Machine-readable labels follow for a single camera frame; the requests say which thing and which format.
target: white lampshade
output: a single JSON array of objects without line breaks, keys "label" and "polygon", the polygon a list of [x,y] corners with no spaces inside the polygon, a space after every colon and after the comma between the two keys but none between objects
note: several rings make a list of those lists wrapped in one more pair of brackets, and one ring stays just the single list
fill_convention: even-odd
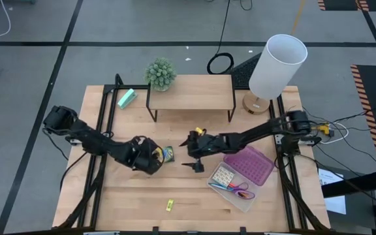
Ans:
[{"label": "white lampshade", "polygon": [[307,58],[304,43],[290,35],[274,35],[266,43],[249,81],[259,98],[277,98]]}]

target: potted plant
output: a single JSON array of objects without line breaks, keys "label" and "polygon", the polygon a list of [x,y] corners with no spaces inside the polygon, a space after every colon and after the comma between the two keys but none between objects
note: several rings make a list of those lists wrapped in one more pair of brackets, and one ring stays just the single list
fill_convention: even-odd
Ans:
[{"label": "potted plant", "polygon": [[144,80],[156,91],[166,91],[175,80],[174,66],[167,58],[157,58],[151,63],[144,75]]}]

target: clear plastic container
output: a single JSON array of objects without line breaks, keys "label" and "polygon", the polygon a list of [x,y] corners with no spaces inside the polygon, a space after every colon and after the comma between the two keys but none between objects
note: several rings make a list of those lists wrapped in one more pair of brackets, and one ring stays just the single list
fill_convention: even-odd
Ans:
[{"label": "clear plastic container", "polygon": [[[211,186],[210,185],[211,183],[217,183],[212,178],[213,178],[214,174],[217,172],[217,169],[220,166],[222,166],[222,167],[226,168],[227,170],[231,171],[232,173],[234,173],[234,177],[233,177],[233,180],[231,181],[231,183],[233,183],[235,186],[237,186],[237,185],[239,185],[243,182],[246,182],[249,185],[249,188],[247,190],[254,193],[255,197],[252,198],[252,199],[242,199],[231,191],[226,191],[224,189],[219,189],[217,187]],[[217,166],[217,168],[214,170],[213,174],[208,178],[207,185],[208,185],[208,187],[211,187],[214,191],[219,193],[223,198],[228,200],[230,203],[232,203],[235,207],[239,208],[243,212],[249,211],[250,207],[255,202],[255,199],[258,196],[259,186],[254,184],[252,181],[247,179],[245,176],[241,175],[239,172],[235,171],[235,169],[233,169],[231,166],[227,165],[224,162],[221,162]]]}]

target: sticky notes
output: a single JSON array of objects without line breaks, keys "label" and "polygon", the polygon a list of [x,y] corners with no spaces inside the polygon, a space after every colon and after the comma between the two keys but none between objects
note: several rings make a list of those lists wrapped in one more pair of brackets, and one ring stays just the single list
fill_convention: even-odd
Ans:
[{"label": "sticky notes", "polygon": [[215,180],[218,184],[227,187],[233,180],[233,177],[234,173],[220,166],[219,169],[215,172],[212,179]]},{"label": "sticky notes", "polygon": [[169,199],[168,204],[166,205],[166,211],[170,212],[174,206],[174,199]]}]

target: white cable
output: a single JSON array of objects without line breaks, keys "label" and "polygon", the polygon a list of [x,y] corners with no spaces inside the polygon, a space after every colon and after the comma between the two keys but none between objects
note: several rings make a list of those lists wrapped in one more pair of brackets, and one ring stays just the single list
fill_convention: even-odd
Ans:
[{"label": "white cable", "polygon": [[328,142],[323,142],[323,141],[320,141],[321,144],[331,144],[331,143],[334,143],[334,142],[337,142],[337,141],[340,141],[340,140],[343,140],[344,138],[346,138],[348,135],[349,135],[349,130],[341,123],[334,123],[335,125],[341,125],[345,130],[346,130],[346,134],[345,136],[341,137],[341,138],[338,138],[337,140],[332,140],[332,141],[328,141]]},{"label": "white cable", "polygon": [[5,9],[5,6],[4,6],[4,2],[3,2],[3,0],[1,0],[1,5],[3,6],[3,10],[4,10],[4,12],[5,12],[5,15],[7,16],[7,19],[8,19],[8,30],[7,30],[7,32],[5,32],[5,33],[3,33],[3,34],[0,34],[0,37],[6,35],[6,34],[9,33],[10,30],[11,30],[11,20],[10,20],[10,16],[8,15],[7,10]]}]

